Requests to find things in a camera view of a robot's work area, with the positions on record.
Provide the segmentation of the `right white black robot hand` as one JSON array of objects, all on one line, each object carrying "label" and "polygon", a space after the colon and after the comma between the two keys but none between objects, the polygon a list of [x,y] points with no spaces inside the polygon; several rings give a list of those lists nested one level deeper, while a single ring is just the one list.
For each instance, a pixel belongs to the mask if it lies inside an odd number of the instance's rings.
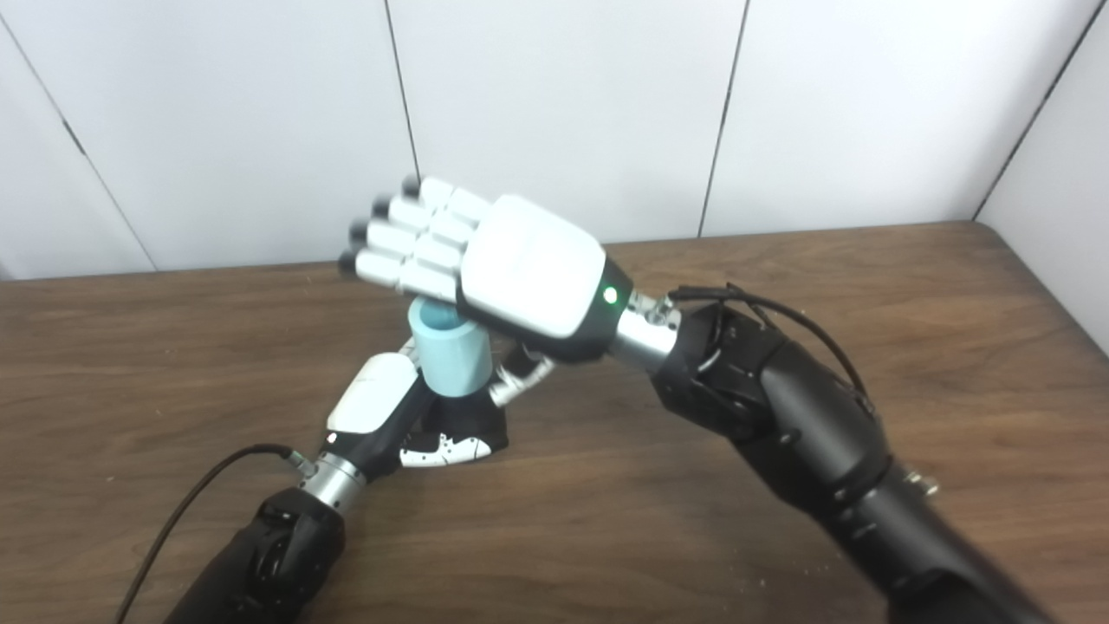
[{"label": "right white black robot hand", "polygon": [[490,395],[506,406],[554,365],[609,352],[630,277],[587,231],[519,195],[484,200],[442,180],[406,180],[350,228],[340,272],[409,296],[452,305],[522,348]]}]

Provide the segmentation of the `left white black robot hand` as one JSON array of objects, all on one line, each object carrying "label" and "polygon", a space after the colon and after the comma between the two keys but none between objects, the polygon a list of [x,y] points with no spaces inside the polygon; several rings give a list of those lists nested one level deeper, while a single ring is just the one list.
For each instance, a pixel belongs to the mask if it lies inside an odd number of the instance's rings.
[{"label": "left white black robot hand", "polygon": [[491,457],[509,444],[494,405],[489,339],[461,355],[425,359],[415,337],[373,356],[340,395],[325,426],[321,462],[368,483],[398,469],[439,469]]}]

